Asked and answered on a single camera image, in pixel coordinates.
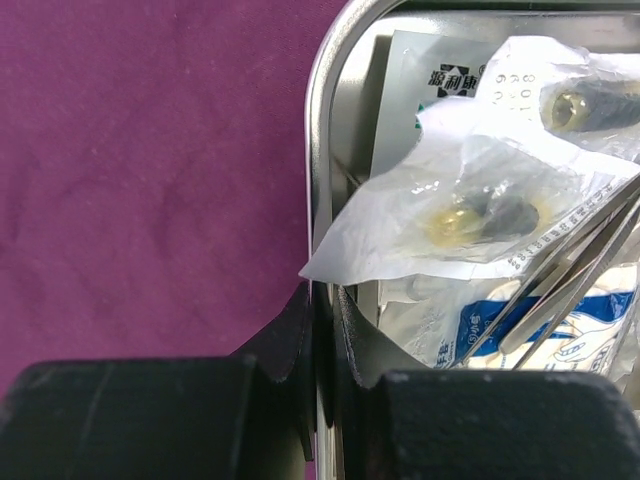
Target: purple backdrop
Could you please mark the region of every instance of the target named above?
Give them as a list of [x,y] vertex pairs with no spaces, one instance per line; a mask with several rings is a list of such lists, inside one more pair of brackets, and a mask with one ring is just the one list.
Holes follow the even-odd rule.
[[41,360],[226,354],[279,312],[343,4],[4,2],[0,392]]

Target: plastic bag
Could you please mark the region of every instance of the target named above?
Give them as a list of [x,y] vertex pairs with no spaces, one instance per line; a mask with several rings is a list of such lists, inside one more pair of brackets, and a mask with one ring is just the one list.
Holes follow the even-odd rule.
[[420,138],[416,114],[447,96],[473,97],[499,44],[396,30],[389,47],[371,176],[396,166]]
[[[446,368],[462,357],[517,290],[517,280],[440,282],[428,301],[386,306],[379,328],[409,354],[433,368]],[[621,340],[633,321],[638,285],[636,263],[607,270],[585,298],[526,363],[526,369],[579,370],[607,374]],[[521,318],[517,308],[471,357],[469,368],[510,369],[546,327],[509,355],[498,350],[504,335]]]
[[445,99],[419,120],[416,148],[356,191],[302,276],[513,277],[638,171],[473,99]]
[[511,37],[477,97],[516,111],[585,150],[640,154],[640,55],[595,54],[548,37]]

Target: metal tray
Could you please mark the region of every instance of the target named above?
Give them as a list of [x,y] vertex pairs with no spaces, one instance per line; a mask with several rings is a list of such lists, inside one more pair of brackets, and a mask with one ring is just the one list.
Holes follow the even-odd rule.
[[[349,177],[364,181],[369,176],[384,72],[395,30],[494,43],[512,35],[548,35],[594,52],[640,52],[638,12],[640,2],[635,1],[354,0],[347,4],[320,48],[307,93],[310,253],[353,193]],[[331,286],[315,291],[331,301]],[[375,282],[358,287],[357,300],[363,314],[375,324]],[[335,450],[333,432],[324,428],[321,402],[318,418],[318,479],[341,478],[335,462],[339,451]]]

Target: metal tweezers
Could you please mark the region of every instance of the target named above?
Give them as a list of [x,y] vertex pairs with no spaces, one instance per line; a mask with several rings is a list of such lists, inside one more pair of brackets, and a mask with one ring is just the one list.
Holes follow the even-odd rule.
[[514,366],[514,370],[522,368],[609,268],[638,223],[639,214],[640,174],[614,191],[602,208],[553,245],[547,255],[541,255],[542,260],[532,265],[531,275],[455,365],[467,363],[523,300],[534,291],[542,292],[498,344],[501,353],[513,353],[548,322]]

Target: black plastic part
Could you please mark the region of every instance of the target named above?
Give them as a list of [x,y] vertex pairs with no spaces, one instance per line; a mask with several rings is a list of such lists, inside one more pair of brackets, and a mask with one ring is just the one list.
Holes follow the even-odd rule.
[[311,340],[301,284],[229,357],[30,367],[0,408],[0,479],[302,479]]
[[329,302],[327,286],[312,283],[313,360],[317,389],[324,410],[327,427],[333,426],[333,404],[336,370],[336,349],[333,334],[333,307]]
[[277,384],[279,401],[295,417],[307,461],[313,460],[316,429],[312,326],[309,285],[301,283],[280,315],[233,354],[254,356]]
[[347,480],[632,480],[640,431],[602,377],[429,370],[336,291],[335,426]]

